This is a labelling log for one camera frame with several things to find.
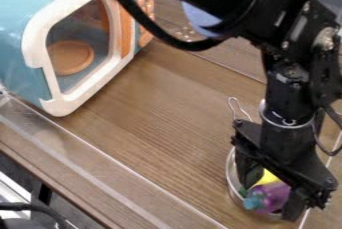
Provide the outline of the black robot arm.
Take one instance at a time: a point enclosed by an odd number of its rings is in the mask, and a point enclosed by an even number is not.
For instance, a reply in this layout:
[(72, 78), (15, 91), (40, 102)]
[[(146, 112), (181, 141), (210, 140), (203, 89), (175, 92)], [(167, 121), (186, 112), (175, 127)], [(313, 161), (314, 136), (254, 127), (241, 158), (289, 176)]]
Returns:
[(342, 98), (338, 31), (334, 13), (318, 0), (182, 0), (205, 40), (187, 43), (153, 22), (134, 0), (118, 0), (146, 30), (169, 45), (202, 51), (231, 37), (261, 50), (267, 76), (259, 123), (234, 123), (239, 182), (251, 187), (271, 172), (290, 187), (277, 207), (294, 221), (310, 207), (324, 208), (338, 181), (320, 160), (324, 120), (342, 128), (333, 103)]

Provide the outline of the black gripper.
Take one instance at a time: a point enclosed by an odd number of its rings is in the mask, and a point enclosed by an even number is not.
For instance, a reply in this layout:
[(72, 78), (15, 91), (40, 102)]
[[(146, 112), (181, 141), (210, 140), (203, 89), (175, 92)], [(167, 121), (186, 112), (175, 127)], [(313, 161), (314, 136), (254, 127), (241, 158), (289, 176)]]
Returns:
[(324, 209), (338, 181), (316, 150), (316, 124), (278, 127), (243, 123), (241, 134), (250, 140), (245, 151), (235, 150), (239, 183), (250, 189), (263, 176), (263, 166), (294, 188), (282, 208), (282, 219), (296, 222), (309, 207)]

